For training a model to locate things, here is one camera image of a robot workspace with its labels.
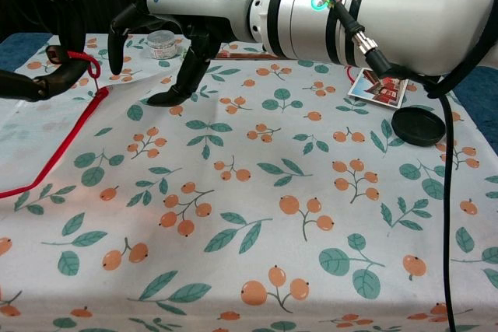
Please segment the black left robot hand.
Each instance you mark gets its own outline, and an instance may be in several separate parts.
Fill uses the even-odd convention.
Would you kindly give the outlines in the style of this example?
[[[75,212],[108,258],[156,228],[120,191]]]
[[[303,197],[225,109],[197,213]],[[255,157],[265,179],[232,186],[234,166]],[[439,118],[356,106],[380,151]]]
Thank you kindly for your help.
[[[82,52],[86,39],[86,26],[80,0],[48,0],[57,23],[59,44],[47,48],[47,56],[61,52]],[[83,75],[87,63],[64,56],[56,61],[57,70],[29,78],[14,72],[1,71],[1,98],[37,102],[48,100],[67,90]]]

